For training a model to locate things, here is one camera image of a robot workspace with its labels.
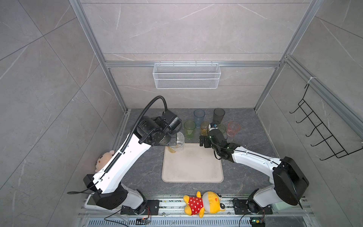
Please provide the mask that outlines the tall green plastic cup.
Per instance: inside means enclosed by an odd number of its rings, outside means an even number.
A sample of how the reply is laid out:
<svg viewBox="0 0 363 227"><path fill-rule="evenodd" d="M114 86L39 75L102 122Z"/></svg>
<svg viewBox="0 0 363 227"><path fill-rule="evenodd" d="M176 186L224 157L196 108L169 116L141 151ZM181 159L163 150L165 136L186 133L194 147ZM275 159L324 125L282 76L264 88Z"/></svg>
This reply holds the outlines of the tall green plastic cup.
<svg viewBox="0 0 363 227"><path fill-rule="evenodd" d="M184 123L184 136L188 140L192 140L195 134L196 123L192 120L188 120Z"/></svg>

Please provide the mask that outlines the clear plastic cup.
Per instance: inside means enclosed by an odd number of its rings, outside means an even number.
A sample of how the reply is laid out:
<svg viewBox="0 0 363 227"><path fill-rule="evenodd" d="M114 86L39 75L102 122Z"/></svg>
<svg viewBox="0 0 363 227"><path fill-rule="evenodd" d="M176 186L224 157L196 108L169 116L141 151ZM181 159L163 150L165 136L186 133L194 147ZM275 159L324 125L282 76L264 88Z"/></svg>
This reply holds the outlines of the clear plastic cup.
<svg viewBox="0 0 363 227"><path fill-rule="evenodd" d="M171 146L171 148L174 149L175 151L180 151L183 150L184 145L185 145L184 135L182 132L178 132L176 136L176 145Z"/></svg>

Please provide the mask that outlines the tall amber plastic cup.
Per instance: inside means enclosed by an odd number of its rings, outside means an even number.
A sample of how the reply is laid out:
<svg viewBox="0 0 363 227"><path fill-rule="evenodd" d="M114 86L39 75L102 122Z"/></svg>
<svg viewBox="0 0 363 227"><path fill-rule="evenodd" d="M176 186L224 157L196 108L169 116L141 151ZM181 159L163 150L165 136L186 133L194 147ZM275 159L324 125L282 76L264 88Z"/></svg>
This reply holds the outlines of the tall amber plastic cup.
<svg viewBox="0 0 363 227"><path fill-rule="evenodd" d="M173 147L168 146L167 149L170 153L176 153L176 150Z"/></svg>

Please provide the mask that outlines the beige plastic tray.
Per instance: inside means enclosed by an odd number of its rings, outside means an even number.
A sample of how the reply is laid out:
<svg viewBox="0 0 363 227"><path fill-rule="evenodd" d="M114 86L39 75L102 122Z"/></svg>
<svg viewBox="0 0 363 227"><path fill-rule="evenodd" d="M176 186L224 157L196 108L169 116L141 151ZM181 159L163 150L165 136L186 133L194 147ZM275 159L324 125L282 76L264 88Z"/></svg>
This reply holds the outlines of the beige plastic tray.
<svg viewBox="0 0 363 227"><path fill-rule="evenodd" d="M186 143L182 150L164 150L162 180L166 183L221 183L224 180L222 162L212 148Z"/></svg>

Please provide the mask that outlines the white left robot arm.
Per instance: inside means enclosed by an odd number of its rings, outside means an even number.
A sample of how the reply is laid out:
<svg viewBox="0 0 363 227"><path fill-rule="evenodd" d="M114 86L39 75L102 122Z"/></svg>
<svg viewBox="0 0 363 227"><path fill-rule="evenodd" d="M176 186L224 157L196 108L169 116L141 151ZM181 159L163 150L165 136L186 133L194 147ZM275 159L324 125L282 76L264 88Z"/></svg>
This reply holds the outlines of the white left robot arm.
<svg viewBox="0 0 363 227"><path fill-rule="evenodd" d="M154 118L146 116L147 110L159 99L164 104L162 115ZM107 210L123 206L141 214L147 206L147 199L139 190L125 186L122 179L152 146L175 146L181 128L180 117L168 109L165 98L154 97L137 118L123 145L106 165L84 178L87 189L91 190L90 198L96 206Z"/></svg>

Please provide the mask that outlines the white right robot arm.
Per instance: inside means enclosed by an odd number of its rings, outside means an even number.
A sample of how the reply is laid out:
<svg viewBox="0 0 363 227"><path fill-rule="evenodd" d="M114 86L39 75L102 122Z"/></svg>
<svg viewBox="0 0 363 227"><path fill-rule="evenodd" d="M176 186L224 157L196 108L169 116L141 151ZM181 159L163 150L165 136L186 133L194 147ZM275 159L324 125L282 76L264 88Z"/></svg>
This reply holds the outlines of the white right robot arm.
<svg viewBox="0 0 363 227"><path fill-rule="evenodd" d="M199 145L212 148L215 158L253 168L269 177L270 186L254 190L246 201L246 208L257 214L265 207L284 202L291 206L301 205L309 181L290 157L272 158L228 142L219 129L211 129L207 136L199 137Z"/></svg>

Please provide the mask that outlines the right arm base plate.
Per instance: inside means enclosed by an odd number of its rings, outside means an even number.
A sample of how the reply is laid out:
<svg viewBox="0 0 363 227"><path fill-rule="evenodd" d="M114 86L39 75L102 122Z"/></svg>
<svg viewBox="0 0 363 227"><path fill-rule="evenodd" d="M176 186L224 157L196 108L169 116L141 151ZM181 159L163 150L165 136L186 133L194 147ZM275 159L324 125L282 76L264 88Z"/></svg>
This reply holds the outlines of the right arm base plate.
<svg viewBox="0 0 363 227"><path fill-rule="evenodd" d="M267 207L260 207L254 201L242 200L233 198L232 199L233 208L236 215L244 215L244 214L255 214L255 215L272 215L273 211L270 205Z"/></svg>

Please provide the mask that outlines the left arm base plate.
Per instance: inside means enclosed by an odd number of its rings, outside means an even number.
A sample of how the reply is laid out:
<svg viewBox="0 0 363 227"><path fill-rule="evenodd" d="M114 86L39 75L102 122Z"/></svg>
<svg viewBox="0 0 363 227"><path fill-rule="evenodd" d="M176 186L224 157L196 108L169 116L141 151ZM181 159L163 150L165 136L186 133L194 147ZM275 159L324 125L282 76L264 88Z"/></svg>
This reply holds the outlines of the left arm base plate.
<svg viewBox="0 0 363 227"><path fill-rule="evenodd" d="M144 201L138 208L132 209L130 207L123 206L121 215L157 215L159 212L160 200L147 200Z"/></svg>

